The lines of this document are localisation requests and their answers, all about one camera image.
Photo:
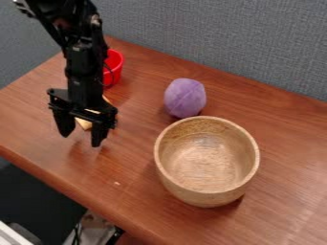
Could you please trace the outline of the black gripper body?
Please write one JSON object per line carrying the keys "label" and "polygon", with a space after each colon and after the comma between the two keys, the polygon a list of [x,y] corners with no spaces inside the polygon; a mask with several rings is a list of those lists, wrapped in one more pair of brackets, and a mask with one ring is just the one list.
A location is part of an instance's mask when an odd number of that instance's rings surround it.
{"label": "black gripper body", "polygon": [[50,88],[47,90],[48,108],[51,111],[67,111],[75,118],[91,123],[107,122],[114,128],[118,109],[103,98],[106,54],[107,49],[96,50],[92,43],[82,41],[67,47],[68,86],[66,89]]}

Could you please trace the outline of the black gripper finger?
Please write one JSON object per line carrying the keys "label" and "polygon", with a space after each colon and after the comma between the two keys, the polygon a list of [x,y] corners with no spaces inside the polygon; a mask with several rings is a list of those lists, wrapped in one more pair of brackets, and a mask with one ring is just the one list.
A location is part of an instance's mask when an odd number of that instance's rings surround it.
{"label": "black gripper finger", "polygon": [[54,110],[54,119],[63,137],[68,137],[75,130],[75,117],[63,110]]}
{"label": "black gripper finger", "polygon": [[102,141],[107,138],[111,125],[108,122],[94,122],[91,129],[91,145],[98,147],[102,145]]}

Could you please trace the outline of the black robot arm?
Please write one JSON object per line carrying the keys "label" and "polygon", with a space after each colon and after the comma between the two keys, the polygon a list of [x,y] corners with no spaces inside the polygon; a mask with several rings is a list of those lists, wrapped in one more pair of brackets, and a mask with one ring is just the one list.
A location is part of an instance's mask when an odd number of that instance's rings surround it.
{"label": "black robot arm", "polygon": [[92,0],[14,0],[16,8],[40,21],[66,58],[66,89],[51,88],[48,108],[60,134],[75,130],[75,121],[92,124],[91,146],[102,145],[116,126],[118,108],[104,100],[104,64],[108,46],[103,20]]}

